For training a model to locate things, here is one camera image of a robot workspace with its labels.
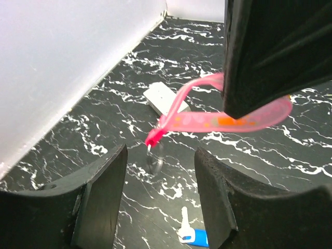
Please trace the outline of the key with blue tag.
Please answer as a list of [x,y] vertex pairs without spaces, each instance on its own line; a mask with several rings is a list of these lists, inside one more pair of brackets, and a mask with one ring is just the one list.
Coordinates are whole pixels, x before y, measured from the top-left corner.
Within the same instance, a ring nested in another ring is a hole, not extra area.
[[180,243],[209,247],[207,233],[204,229],[194,229],[191,227],[188,219],[188,210],[182,207],[182,222],[181,227],[177,231],[177,236]]

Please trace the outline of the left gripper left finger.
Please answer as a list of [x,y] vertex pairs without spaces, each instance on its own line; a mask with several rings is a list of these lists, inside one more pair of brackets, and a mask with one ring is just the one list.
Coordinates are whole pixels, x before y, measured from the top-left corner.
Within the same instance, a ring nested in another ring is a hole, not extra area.
[[1,248],[112,248],[128,151],[103,157],[37,190],[1,192]]

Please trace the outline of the pink strap keyring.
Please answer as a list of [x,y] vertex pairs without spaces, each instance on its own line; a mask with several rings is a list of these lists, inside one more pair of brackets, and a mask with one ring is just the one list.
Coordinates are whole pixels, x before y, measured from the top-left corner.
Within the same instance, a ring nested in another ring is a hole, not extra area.
[[200,85],[211,85],[217,90],[222,91],[224,74],[216,73],[191,80],[178,90],[174,100],[171,102],[171,106],[165,114],[160,114],[157,125],[149,132],[145,140],[149,173],[155,174],[161,170],[163,157],[155,156],[151,152],[151,149],[153,147],[162,148],[160,140],[168,132],[253,132],[283,121],[293,109],[290,96],[286,95],[240,119],[233,119],[224,112],[180,112],[181,104],[190,90]]

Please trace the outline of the white cardboard box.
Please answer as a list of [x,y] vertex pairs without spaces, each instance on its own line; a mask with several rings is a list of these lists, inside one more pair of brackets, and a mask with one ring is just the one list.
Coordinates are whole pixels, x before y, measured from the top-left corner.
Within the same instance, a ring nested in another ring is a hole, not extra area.
[[166,116],[175,100],[176,93],[163,82],[154,82],[144,91],[143,96],[159,116]]

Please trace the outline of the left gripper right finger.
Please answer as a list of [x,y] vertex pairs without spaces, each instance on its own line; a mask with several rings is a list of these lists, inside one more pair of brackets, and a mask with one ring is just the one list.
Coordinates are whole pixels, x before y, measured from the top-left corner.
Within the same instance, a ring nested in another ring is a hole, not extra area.
[[331,248],[331,185],[292,192],[195,152],[210,248]]

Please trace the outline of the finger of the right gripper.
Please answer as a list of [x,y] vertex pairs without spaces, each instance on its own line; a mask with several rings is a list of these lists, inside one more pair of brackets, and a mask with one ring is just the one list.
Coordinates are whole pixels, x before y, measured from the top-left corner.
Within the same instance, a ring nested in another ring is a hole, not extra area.
[[331,80],[331,1],[225,2],[224,110],[238,119]]

